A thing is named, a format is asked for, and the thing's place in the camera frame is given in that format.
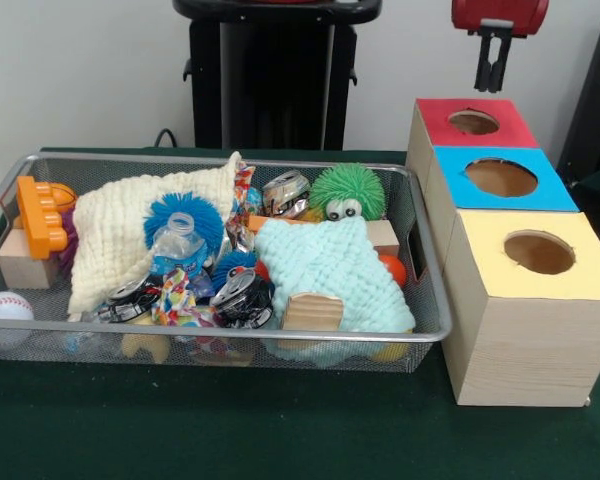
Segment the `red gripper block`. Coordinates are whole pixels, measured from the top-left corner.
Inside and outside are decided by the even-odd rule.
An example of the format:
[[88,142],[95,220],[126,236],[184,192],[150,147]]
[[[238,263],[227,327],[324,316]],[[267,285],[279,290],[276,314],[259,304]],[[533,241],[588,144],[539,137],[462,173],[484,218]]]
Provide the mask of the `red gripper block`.
[[[481,27],[510,29],[514,36],[535,35],[549,8],[548,0],[453,0],[452,23],[456,29],[477,32]],[[506,63],[510,50],[510,31],[497,29],[500,40],[498,57],[493,63],[493,92],[502,90]],[[474,88],[480,92],[489,89],[491,62],[489,53],[493,33],[480,29],[481,39]]]

